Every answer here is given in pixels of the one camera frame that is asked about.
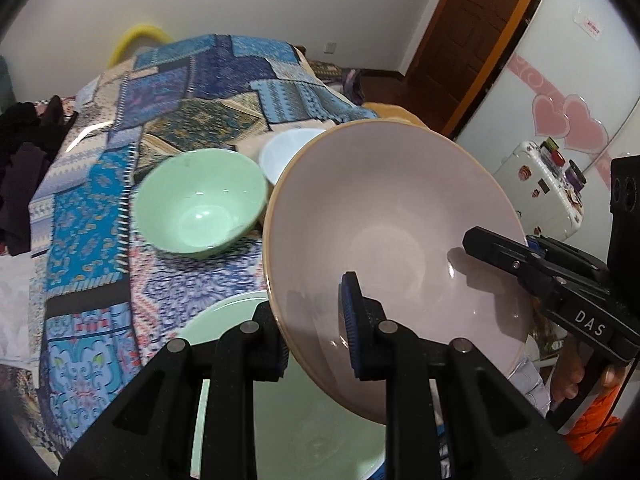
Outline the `person's hand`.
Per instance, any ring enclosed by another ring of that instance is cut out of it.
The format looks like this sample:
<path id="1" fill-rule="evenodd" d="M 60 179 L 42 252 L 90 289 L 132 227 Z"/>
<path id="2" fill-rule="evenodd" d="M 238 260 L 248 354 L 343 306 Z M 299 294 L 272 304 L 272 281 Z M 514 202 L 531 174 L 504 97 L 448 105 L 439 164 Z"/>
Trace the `person's hand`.
<path id="1" fill-rule="evenodd" d="M 626 366 L 609 366 L 600 378 L 601 393 L 609 394 L 619 387 L 627 373 Z M 574 399 L 580 391 L 580 384 L 584 381 L 584 376 L 585 369 L 578 352 L 577 342 L 573 336 L 568 335 L 551 376 L 551 399 L 556 403 Z"/>

